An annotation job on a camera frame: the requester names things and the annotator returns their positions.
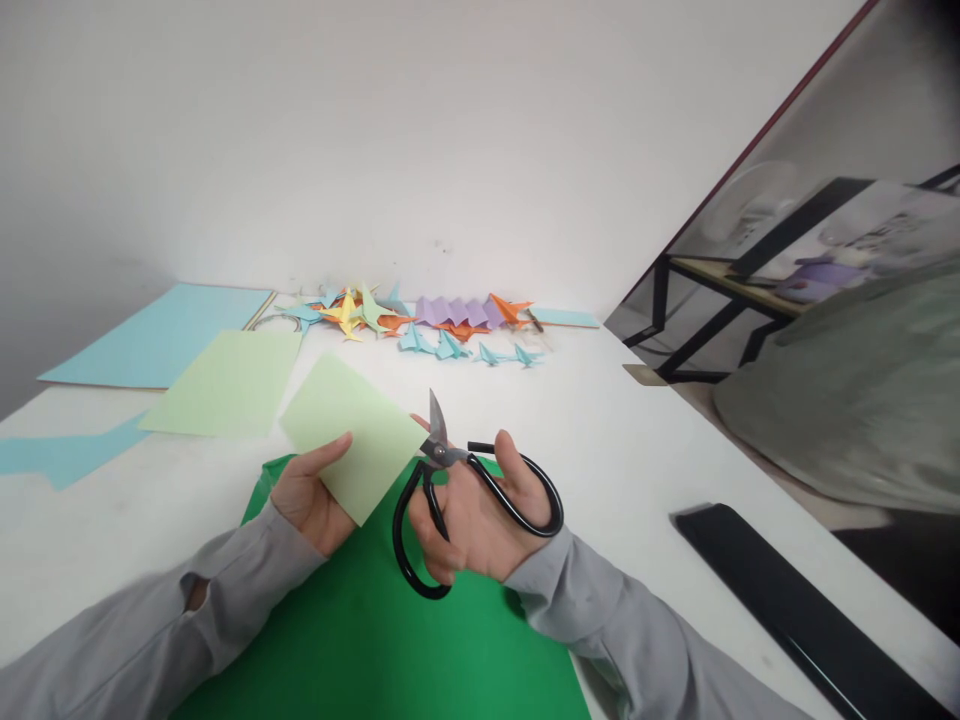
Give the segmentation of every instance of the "light green paper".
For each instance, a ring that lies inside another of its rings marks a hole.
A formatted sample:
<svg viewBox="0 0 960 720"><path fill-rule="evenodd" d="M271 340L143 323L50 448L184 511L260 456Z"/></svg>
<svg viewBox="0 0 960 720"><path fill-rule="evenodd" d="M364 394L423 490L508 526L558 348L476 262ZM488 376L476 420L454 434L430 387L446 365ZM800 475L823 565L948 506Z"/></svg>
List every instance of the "light green paper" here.
<svg viewBox="0 0 960 720"><path fill-rule="evenodd" d="M317 360L280 418L298 453L347 430L353 445L323 471L323 484L357 525L390 489L427 431L333 353Z"/></svg>
<svg viewBox="0 0 960 720"><path fill-rule="evenodd" d="M147 413L140 429L226 438L266 436L302 337L224 330Z"/></svg>

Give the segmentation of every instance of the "purple object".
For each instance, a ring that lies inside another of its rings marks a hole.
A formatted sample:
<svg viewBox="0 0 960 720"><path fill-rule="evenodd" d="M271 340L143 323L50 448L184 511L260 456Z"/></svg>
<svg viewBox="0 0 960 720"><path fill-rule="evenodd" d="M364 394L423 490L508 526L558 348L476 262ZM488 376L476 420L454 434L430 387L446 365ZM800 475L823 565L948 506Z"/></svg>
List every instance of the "purple object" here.
<svg viewBox="0 0 960 720"><path fill-rule="evenodd" d="M489 321L487 327L491 330L495 330L506 322L503 313L500 312L500 308L497 307L493 298L490 298L483 304L483 311L487 314L487 320Z"/></svg>
<svg viewBox="0 0 960 720"><path fill-rule="evenodd" d="M434 325L453 322L450 306L447 305L447 301L443 298L437 298L433 301L433 319L436 321L433 323Z"/></svg>
<svg viewBox="0 0 960 720"><path fill-rule="evenodd" d="M429 325L433 327L437 320L433 314L433 305L425 297L417 300L417 325Z"/></svg>
<svg viewBox="0 0 960 720"><path fill-rule="evenodd" d="M480 328L485 328L487 323L490 322L490 318L483 311L483 305L480 304L479 300L471 300L467 303L467 321L470 323L470 327Z"/></svg>
<svg viewBox="0 0 960 720"><path fill-rule="evenodd" d="M454 325L459 325L466 320L467 315L467 306L463 304L463 300L456 298L450 301L450 319L453 320Z"/></svg>

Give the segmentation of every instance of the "scissors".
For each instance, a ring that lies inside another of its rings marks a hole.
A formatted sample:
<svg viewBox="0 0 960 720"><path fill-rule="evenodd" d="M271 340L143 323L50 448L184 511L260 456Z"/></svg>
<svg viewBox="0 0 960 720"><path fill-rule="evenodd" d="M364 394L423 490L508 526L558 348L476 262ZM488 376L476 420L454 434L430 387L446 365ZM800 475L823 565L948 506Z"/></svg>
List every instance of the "scissors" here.
<svg viewBox="0 0 960 720"><path fill-rule="evenodd" d="M484 482L494 497L497 498L507 514L513 518L514 522L526 530L531 535L537 537L553 537L563 527L563 503L560 502L560 495L553 486L547 474L540 469L533 460L526 455L521 455L527 467L533 471L547 491L547 500L550 502L550 522L543 527L537 527L527 520L523 513L517 510L516 506L510 502L510 498L497 483L496 478L491 475L483 464L477 459L474 453L493 453L493 445L490 443L467 443L467 449L451 447L447 441L447 425L443 421L443 413L440 410L440 403L437 402L433 390L430 391L430 435L420 446L420 452L424 454L410 474L403 492L400 493L400 500L397 502L397 509L393 513L393 551L397 556L397 562L403 576L410 583L410 586L420 593L423 597L430 600L439 600L450 592L449 585L427 585L419 577L410 565L407 553L403 549L403 516L407 511L407 505L410 504L410 498L416 492L417 484L423 479L423 492L427 496L427 505L430 507L430 517L433 518L433 524L443 536L443 539L450 542L450 535L447 532L447 525L443 521L443 514L440 512L440 505L437 503L437 494L434 491L433 474L438 470L446 470L453 467L457 462L463 460L467 466L473 470L477 476Z"/></svg>

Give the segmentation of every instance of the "yellow origami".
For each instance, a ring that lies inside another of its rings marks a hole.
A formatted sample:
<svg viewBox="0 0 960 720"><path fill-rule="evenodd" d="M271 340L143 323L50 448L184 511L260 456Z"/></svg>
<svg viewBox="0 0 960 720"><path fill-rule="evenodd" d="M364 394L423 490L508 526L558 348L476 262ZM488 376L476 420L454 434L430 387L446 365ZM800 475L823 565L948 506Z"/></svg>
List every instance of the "yellow origami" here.
<svg viewBox="0 0 960 720"><path fill-rule="evenodd" d="M333 322L340 323L340 329L343 330L343 334L346 335L347 340L363 342L362 339L353 334L353 329L363 323L363 318L357 317L357 306L353 302L353 293L350 288L347 288L347 292L343 296L343 303L340 307L330 308L329 310L319 310L318 312L321 315L326 315L331 318Z"/></svg>

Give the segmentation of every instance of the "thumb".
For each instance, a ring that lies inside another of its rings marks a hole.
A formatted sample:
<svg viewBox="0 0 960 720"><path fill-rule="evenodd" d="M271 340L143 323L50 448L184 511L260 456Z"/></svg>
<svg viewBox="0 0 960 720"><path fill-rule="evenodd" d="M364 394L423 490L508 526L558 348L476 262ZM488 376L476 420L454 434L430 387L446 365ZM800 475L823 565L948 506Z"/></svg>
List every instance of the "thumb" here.
<svg viewBox="0 0 960 720"><path fill-rule="evenodd" d="M299 455L290 461L296 475L317 476L320 471L346 455L353 443L353 433L345 432L333 442L321 445L316 450Z"/></svg>

